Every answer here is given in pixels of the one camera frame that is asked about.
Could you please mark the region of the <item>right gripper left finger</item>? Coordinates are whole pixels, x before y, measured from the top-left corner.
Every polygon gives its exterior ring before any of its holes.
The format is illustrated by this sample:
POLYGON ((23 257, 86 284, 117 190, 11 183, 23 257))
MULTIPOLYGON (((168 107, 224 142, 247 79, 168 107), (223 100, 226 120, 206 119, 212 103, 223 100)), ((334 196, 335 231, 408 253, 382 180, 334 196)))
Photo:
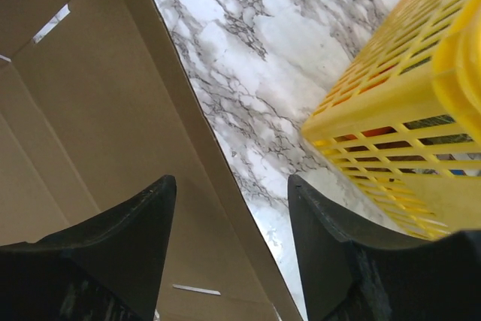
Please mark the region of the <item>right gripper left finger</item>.
POLYGON ((1 248, 3 320, 152 320, 176 202, 165 175, 75 226, 1 248))

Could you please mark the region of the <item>brown cardboard box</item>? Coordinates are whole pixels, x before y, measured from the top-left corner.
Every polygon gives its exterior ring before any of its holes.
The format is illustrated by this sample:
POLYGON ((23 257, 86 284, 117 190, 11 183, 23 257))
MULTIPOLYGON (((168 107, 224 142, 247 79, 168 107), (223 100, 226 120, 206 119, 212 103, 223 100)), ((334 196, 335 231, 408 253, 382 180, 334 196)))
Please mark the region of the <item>brown cardboard box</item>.
POLYGON ((1 248, 176 180, 153 319, 300 313, 153 0, 1 0, 1 248))

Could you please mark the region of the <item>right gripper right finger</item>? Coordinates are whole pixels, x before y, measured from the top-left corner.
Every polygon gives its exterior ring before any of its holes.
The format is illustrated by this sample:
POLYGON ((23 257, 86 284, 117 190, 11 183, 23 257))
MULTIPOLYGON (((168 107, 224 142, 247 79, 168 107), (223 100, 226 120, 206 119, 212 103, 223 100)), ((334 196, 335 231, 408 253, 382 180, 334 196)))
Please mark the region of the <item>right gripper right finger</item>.
POLYGON ((478 320, 480 233, 436 241, 376 224, 293 174, 289 215, 310 320, 478 320))

